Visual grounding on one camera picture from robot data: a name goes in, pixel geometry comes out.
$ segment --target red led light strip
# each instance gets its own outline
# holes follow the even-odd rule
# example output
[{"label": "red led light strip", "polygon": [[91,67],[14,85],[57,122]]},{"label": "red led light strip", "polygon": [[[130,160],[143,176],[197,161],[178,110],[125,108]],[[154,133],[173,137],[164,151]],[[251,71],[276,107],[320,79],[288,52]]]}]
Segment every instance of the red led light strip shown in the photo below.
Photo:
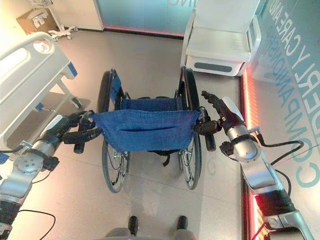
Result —
[{"label": "red led light strip", "polygon": [[[246,126],[251,129],[255,126],[259,125],[258,118],[258,107],[257,107],[257,98],[256,98],[256,89],[255,82],[251,78],[250,69],[244,72],[242,76],[243,83],[243,97],[244,97],[244,118],[246,122]],[[251,238],[258,231],[260,226],[263,224],[262,214],[259,210],[255,197],[250,193],[249,195],[249,204],[251,211],[250,216],[250,233]],[[260,234],[255,238],[256,240],[262,240],[264,235],[267,234],[267,230],[265,228],[262,229]]]},{"label": "red led light strip", "polygon": [[171,36],[178,36],[178,37],[183,37],[185,35],[185,33],[173,33],[173,32],[168,32],[168,31],[154,31],[154,30],[129,28],[129,27],[118,27],[118,26],[104,26],[104,27],[107,29],[112,29],[112,30],[140,32],[140,33],[147,33],[147,34],[162,34],[162,35],[171,35]]}]

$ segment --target white armchair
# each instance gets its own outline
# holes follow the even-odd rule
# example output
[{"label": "white armchair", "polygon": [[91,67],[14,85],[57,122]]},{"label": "white armchair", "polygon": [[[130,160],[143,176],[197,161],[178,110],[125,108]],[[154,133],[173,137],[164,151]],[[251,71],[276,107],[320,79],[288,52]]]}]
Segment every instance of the white armchair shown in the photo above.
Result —
[{"label": "white armchair", "polygon": [[259,0],[198,0],[185,30],[180,65],[241,76],[261,42],[258,4]]}]

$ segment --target blue fabric seat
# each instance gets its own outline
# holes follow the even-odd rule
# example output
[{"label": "blue fabric seat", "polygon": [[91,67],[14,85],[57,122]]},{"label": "blue fabric seat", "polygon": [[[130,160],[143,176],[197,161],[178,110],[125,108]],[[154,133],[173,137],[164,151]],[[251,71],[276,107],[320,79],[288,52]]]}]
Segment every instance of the blue fabric seat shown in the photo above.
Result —
[{"label": "blue fabric seat", "polygon": [[[115,104],[121,82],[112,81],[110,99]],[[118,109],[92,116],[103,129],[106,141],[118,152],[167,151],[185,149],[193,137],[192,124],[200,117],[197,110],[183,110],[177,98],[120,100]]]}]

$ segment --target black cable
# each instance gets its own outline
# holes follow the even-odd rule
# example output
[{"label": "black cable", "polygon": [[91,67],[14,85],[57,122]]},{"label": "black cable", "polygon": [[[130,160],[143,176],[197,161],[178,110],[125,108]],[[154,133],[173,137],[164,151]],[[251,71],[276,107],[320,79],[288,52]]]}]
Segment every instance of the black cable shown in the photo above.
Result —
[{"label": "black cable", "polygon": [[285,175],[282,171],[279,171],[277,169],[275,169],[275,171],[280,173],[282,176],[285,177],[286,181],[288,182],[288,195],[290,196],[291,195],[291,189],[292,189],[290,178],[287,175]]},{"label": "black cable", "polygon": [[27,210],[27,209],[23,209],[23,210],[18,211],[18,213],[20,213],[20,212],[32,212],[32,213],[38,213],[38,214],[45,214],[45,215],[49,215],[49,216],[53,217],[53,224],[52,224],[52,226],[50,227],[49,231],[47,231],[46,234],[43,235],[43,237],[40,238],[40,240],[44,239],[45,236],[48,235],[48,233],[51,231],[51,229],[53,229],[53,227],[54,227],[55,224],[56,224],[56,217],[55,217],[53,214],[51,214],[51,213],[47,213],[47,212],[44,212],[44,211]]},{"label": "black cable", "polygon": [[47,179],[47,177],[49,177],[49,176],[50,176],[50,174],[51,174],[51,171],[49,171],[49,173],[47,174],[47,176],[45,176],[45,177],[44,177],[44,178],[42,178],[41,180],[39,180],[39,181],[33,181],[33,182],[32,182],[32,184],[37,184],[37,183],[42,182],[43,180]]},{"label": "black cable", "polygon": [[21,149],[23,149],[24,146],[23,145],[19,145],[17,146],[15,149],[13,150],[0,150],[0,154],[12,154],[12,153],[16,153],[19,152]]},{"label": "black cable", "polygon": [[258,229],[258,231],[256,231],[255,235],[252,237],[251,240],[255,240],[255,238],[259,235],[259,233],[265,227],[265,225],[266,225],[265,223],[262,223],[261,227]]},{"label": "black cable", "polygon": [[305,145],[304,142],[300,141],[300,140],[286,141],[286,142],[275,143],[275,144],[266,144],[261,133],[257,134],[256,137],[259,139],[259,142],[261,143],[261,145],[264,146],[264,147],[267,147],[267,148],[279,147],[279,146],[290,145],[290,144],[299,144],[299,146],[297,146],[295,149],[286,152],[285,154],[281,155],[276,160],[271,162],[270,163],[271,165],[275,165],[281,159],[283,159],[284,157],[288,156],[289,154],[294,153],[295,151],[298,151],[299,149],[301,149]]}]

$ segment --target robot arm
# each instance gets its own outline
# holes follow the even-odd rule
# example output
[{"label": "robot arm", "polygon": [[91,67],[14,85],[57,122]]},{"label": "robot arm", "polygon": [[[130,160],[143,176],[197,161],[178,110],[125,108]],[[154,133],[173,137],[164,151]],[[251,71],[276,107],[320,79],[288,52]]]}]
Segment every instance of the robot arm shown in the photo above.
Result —
[{"label": "robot arm", "polygon": [[[92,114],[93,111],[82,111],[65,117],[57,115],[34,145],[14,161],[12,172],[0,185],[0,240],[9,237],[12,224],[31,190],[33,179],[40,171],[53,171],[58,165],[59,160],[53,155],[61,142],[84,145],[102,132],[100,128],[92,129],[94,125],[87,121]],[[69,129],[78,123],[80,131],[69,133]]]},{"label": "robot arm", "polygon": [[301,213],[292,203],[275,169],[267,162],[256,138],[251,135],[253,132],[260,135],[259,129],[247,129],[243,116],[229,97],[220,99],[206,91],[201,95],[213,105],[220,119],[207,122],[206,125],[197,124],[193,128],[201,135],[203,132],[216,133],[224,129],[229,141],[223,142],[220,149],[241,164],[245,181],[255,195],[266,227],[277,230],[271,231],[269,237],[276,236],[275,232],[286,230],[287,236],[295,234],[300,236],[297,239],[313,240]]}]

